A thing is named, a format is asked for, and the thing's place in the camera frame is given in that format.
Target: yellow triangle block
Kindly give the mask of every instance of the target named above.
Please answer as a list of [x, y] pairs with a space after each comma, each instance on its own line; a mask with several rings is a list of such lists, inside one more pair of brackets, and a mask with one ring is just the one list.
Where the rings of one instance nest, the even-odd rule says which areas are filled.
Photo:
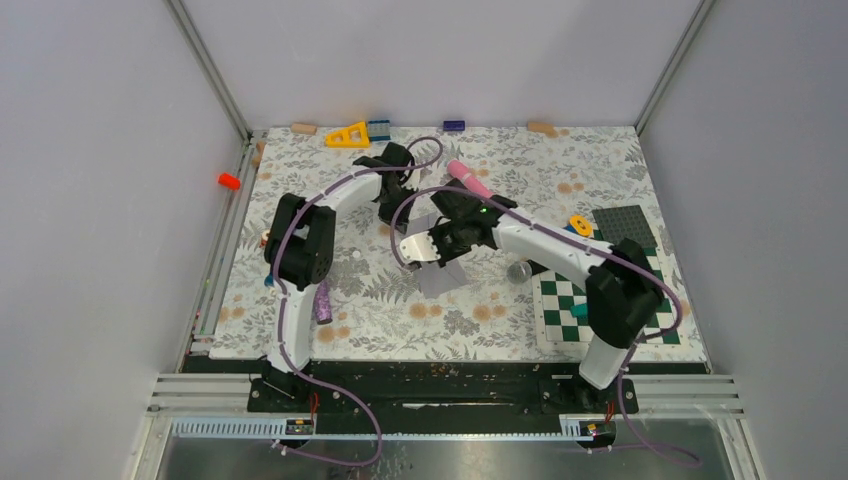
[[333, 132], [325, 137], [326, 145], [331, 148], [365, 148], [371, 145], [365, 122], [355, 123], [347, 128]]

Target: blue block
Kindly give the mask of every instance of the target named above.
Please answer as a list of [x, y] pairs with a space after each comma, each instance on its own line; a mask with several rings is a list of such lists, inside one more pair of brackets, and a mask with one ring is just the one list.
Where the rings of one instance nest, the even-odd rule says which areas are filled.
[[463, 132], [465, 131], [465, 120], [445, 120], [442, 129], [446, 132]]
[[578, 317], [588, 317], [589, 316], [589, 304], [581, 303], [580, 305], [574, 305], [569, 310], [571, 310], [571, 316], [574, 318]]
[[365, 125], [368, 132], [368, 140], [372, 142], [383, 142], [392, 139], [389, 133], [388, 120], [372, 120]]

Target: glass panel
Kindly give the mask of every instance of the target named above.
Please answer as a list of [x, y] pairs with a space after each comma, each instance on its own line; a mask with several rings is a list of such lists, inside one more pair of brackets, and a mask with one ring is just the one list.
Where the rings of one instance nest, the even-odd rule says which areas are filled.
[[[619, 427], [616, 445], [633, 442], [626, 427]], [[159, 479], [733, 478], [718, 430], [709, 421], [650, 420], [643, 428], [652, 441], [695, 452], [704, 466], [681, 468], [645, 450], [567, 453], [577, 448], [573, 442], [388, 441], [375, 465], [347, 469], [291, 454], [283, 457], [270, 450], [268, 441], [172, 438]], [[312, 441], [302, 448], [344, 459], [365, 459], [374, 452], [373, 443], [367, 441]]]

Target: purple marker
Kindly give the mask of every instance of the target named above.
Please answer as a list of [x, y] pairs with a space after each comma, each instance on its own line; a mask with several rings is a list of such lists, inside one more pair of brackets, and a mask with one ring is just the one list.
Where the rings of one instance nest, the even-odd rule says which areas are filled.
[[330, 308], [330, 287], [327, 280], [318, 284], [315, 301], [312, 304], [312, 315], [318, 325], [326, 325], [333, 321], [333, 310]]

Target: green and white checkered board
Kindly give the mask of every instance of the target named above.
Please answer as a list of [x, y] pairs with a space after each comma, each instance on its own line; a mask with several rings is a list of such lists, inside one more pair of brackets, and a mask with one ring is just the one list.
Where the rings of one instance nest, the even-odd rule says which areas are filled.
[[[603, 240], [601, 233], [594, 232], [596, 240]], [[662, 267], [656, 248], [646, 248], [645, 255], [660, 280], [663, 279]], [[570, 308], [586, 303], [586, 293], [565, 279], [562, 275], [547, 271], [533, 276], [533, 300], [535, 305], [537, 340], [543, 351], [558, 352], [557, 346], [592, 340], [588, 318], [574, 318]], [[645, 334], [658, 332], [670, 327], [674, 322], [671, 304], [664, 299], [657, 314], [645, 327]], [[649, 344], [680, 345], [677, 332], [670, 332], [660, 338], [648, 340]]]

